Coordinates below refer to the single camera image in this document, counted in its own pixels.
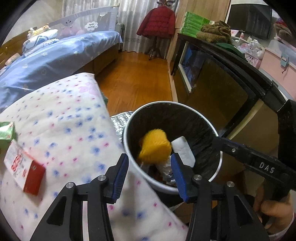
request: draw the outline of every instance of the red and white box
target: red and white box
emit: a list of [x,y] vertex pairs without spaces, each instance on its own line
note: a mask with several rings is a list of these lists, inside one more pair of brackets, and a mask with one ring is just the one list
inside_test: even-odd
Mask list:
[[37,195],[45,168],[12,140],[4,164],[25,193]]

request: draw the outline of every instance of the bed sheet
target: bed sheet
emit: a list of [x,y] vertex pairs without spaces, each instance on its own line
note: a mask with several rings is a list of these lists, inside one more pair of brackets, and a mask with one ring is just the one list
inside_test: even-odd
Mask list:
[[[30,240],[66,183],[88,183],[105,174],[124,152],[93,74],[73,75],[27,94],[3,111],[0,121],[14,121],[19,145],[46,167],[33,196],[16,185],[3,164],[4,153],[0,156],[0,208],[22,241]],[[120,198],[107,207],[116,241],[185,240],[187,227],[132,165]],[[87,205],[83,217],[88,240]]]
[[21,56],[0,76],[0,113],[26,94],[72,75],[120,42],[116,31],[94,32],[63,38],[28,57]]

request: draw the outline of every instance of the blue bedsheet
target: blue bedsheet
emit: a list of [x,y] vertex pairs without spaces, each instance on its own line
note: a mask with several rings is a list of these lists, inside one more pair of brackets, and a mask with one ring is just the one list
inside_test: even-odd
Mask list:
[[26,94],[72,75],[120,42],[118,32],[93,32],[64,38],[28,57],[21,56],[0,76],[0,113]]

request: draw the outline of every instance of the yellow sponge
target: yellow sponge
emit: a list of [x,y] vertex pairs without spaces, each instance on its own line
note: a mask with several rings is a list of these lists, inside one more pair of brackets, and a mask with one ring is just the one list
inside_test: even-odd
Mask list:
[[142,149],[138,161],[144,164],[159,164],[167,161],[172,146],[161,129],[147,132],[142,140]]

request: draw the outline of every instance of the human hand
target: human hand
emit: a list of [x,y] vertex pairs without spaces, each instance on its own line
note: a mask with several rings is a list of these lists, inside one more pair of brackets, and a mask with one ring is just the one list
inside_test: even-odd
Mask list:
[[294,211],[292,197],[290,193],[288,196],[283,198],[281,202],[273,200],[265,200],[264,197],[264,187],[261,184],[256,192],[256,197],[253,205],[254,211],[258,214],[259,211],[270,216],[275,217],[274,222],[271,225],[266,225],[265,229],[270,234],[276,234],[280,231],[283,231],[292,221]]

